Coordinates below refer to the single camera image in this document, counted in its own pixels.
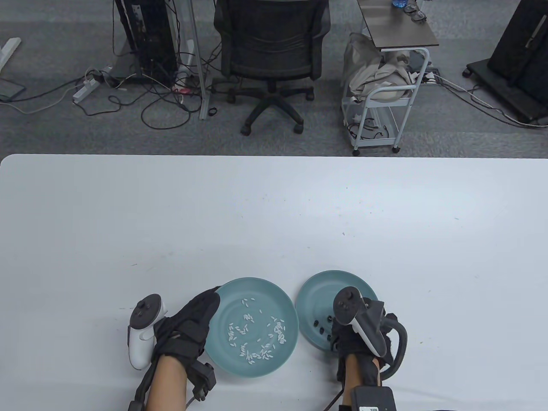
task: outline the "computer tower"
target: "computer tower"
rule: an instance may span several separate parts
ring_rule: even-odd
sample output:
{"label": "computer tower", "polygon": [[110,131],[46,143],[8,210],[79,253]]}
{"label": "computer tower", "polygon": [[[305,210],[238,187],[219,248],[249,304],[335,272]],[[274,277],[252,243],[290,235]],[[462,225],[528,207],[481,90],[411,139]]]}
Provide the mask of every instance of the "computer tower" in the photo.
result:
{"label": "computer tower", "polygon": [[177,54],[165,0],[123,0],[141,73],[171,86]]}

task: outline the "chair wheel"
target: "chair wheel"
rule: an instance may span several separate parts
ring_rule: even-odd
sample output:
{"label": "chair wheel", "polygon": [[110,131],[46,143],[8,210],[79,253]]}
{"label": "chair wheel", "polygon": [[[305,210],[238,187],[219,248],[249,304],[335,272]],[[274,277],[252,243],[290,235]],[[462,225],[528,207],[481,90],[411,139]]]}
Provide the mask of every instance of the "chair wheel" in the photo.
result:
{"label": "chair wheel", "polygon": [[251,126],[250,125],[243,125],[240,129],[240,133],[243,135],[250,135],[251,134]]}

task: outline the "water bottle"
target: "water bottle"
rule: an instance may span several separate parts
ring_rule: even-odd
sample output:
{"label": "water bottle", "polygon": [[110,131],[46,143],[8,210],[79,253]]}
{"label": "water bottle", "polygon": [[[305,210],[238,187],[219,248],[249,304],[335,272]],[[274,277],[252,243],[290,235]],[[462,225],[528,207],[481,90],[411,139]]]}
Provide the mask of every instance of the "water bottle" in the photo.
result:
{"label": "water bottle", "polygon": [[407,0],[392,0],[392,5],[398,9],[403,9],[407,6]]}

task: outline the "teal plate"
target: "teal plate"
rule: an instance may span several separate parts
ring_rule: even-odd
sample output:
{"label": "teal plate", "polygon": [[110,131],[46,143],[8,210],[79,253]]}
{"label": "teal plate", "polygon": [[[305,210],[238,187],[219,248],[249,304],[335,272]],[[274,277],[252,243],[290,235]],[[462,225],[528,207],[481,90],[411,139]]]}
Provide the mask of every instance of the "teal plate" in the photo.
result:
{"label": "teal plate", "polygon": [[228,282],[217,293],[221,304],[210,322],[205,343],[213,362],[244,378],[267,375],[281,367],[293,353],[299,336],[291,298],[270,281],[253,277]]}
{"label": "teal plate", "polygon": [[328,336],[331,335],[332,323],[328,321],[333,316],[333,300],[343,288],[356,287],[363,297],[377,300],[377,297],[367,283],[346,271],[323,271],[310,277],[301,287],[295,307],[299,318],[302,334],[316,348],[330,350]]}

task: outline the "metal cart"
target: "metal cart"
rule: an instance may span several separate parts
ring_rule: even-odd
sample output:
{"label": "metal cart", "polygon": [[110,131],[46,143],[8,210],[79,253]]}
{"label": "metal cart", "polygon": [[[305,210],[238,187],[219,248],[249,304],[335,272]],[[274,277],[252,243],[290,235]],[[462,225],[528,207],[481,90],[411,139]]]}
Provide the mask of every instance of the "metal cart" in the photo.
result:
{"label": "metal cart", "polygon": [[[354,101],[350,95],[348,79],[344,84],[341,108],[344,115],[344,126],[348,130],[350,143],[353,146],[352,154],[359,156],[360,147],[392,146],[392,152],[400,150],[399,141],[406,127],[409,113],[413,107],[420,85],[423,82],[424,73],[430,62],[430,52],[424,47],[385,48],[385,52],[416,51],[424,56],[424,63],[415,84],[380,87],[372,91],[365,100]],[[375,95],[382,92],[396,92],[405,90],[406,93],[400,99],[392,102],[376,101]],[[393,107],[406,107],[403,121],[398,125],[392,112]]]}

